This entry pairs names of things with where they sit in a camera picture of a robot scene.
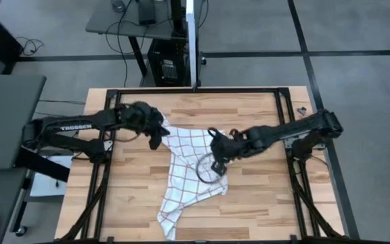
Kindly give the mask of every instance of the wooden table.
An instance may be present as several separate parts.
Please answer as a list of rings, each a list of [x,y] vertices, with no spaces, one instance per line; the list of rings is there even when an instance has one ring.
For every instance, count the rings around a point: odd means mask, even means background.
[[[289,89],[293,107],[304,106],[307,114],[311,114],[306,87]],[[90,89],[85,114],[102,110],[105,95],[106,89]],[[127,94],[122,102],[138,100],[157,107],[176,127],[213,126],[229,131],[279,124],[273,94]],[[116,134],[118,139],[132,135],[123,130]],[[98,137],[98,132],[81,131],[79,136],[89,140]],[[322,152],[314,155],[324,158]],[[129,143],[116,142],[101,240],[108,236],[115,237],[115,241],[164,240],[156,215],[167,188],[170,156],[164,145],[151,151],[144,136]],[[92,164],[86,161],[73,162],[56,237],[64,235],[83,211],[91,169]],[[336,231],[343,233],[326,165],[310,159],[307,171],[316,207]],[[234,163],[228,171],[228,183],[225,196],[211,197],[184,209],[177,224],[177,240],[288,240],[290,235],[299,236],[283,143],[275,143],[261,155]],[[311,234],[308,214],[306,222]]]

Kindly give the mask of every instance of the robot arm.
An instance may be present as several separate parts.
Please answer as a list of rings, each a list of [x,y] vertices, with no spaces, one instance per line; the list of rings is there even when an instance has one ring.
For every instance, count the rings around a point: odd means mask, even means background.
[[[267,150],[274,142],[298,138],[303,134],[307,136],[292,142],[291,152],[294,158],[307,159],[316,144],[325,139],[338,138],[342,132],[343,128],[335,114],[327,110],[320,110],[285,125],[254,126],[244,131],[233,129],[230,132],[232,139],[217,129],[210,128],[209,133],[213,137],[210,146],[215,158],[211,169],[222,176],[226,173],[226,164],[230,161],[257,155]]]
[[[61,131],[98,129],[113,131],[128,129],[136,134],[150,136],[150,148],[156,150],[162,136],[169,132],[162,127],[163,116],[157,108],[145,102],[119,104],[116,108],[105,109],[94,115],[74,117],[45,117],[35,119],[24,126],[22,145],[32,150],[40,146],[55,146],[72,151],[84,152],[92,163],[99,163],[106,158],[104,142],[100,139],[81,140],[57,134]]]

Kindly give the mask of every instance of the kitchen towel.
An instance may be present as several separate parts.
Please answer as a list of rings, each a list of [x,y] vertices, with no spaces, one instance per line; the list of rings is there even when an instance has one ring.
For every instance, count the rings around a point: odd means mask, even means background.
[[[213,138],[207,130],[172,127],[166,119],[163,127],[170,132],[168,136],[162,137],[162,143],[171,150],[171,163],[168,188],[157,220],[165,238],[173,241],[183,208],[218,194],[224,195],[228,189],[228,179],[224,175],[217,183],[205,184],[196,175],[198,160],[211,153],[210,142]],[[213,156],[202,160],[199,173],[203,180],[213,181],[217,177],[210,168],[213,161]]]

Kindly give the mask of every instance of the checkered towel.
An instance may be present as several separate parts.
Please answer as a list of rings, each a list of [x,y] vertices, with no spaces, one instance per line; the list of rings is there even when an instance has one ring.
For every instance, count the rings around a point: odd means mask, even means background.
[[[183,208],[214,195],[224,195],[228,189],[228,179],[224,175],[218,183],[205,184],[196,175],[196,163],[201,157],[211,153],[212,137],[207,130],[182,129],[169,125],[165,119],[163,126],[171,132],[162,137],[162,142],[171,150],[168,189],[163,197],[157,220],[168,240],[175,240],[177,220]],[[199,167],[203,180],[213,181],[217,174],[210,168],[213,156],[207,157]]]

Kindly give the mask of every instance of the gray floor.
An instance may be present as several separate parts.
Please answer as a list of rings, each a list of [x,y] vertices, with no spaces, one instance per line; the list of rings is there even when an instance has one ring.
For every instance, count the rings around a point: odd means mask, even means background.
[[[2,0],[0,21],[17,36],[38,38],[36,56],[112,54],[104,36],[85,25],[100,0]],[[295,0],[310,50],[390,49],[390,0]],[[123,46],[128,50],[127,41]],[[296,51],[299,42],[286,0],[210,0],[200,30],[206,52]],[[361,238],[390,241],[390,56],[312,58],[326,108],[344,134],[335,142]],[[139,85],[129,61],[127,86]],[[309,85],[301,58],[210,58],[203,85]],[[90,87],[122,87],[122,61],[23,62],[16,74],[48,78],[42,98],[85,100]],[[83,108],[40,104],[37,111],[75,115]],[[5,243],[50,241],[58,203],[27,207],[22,238]]]

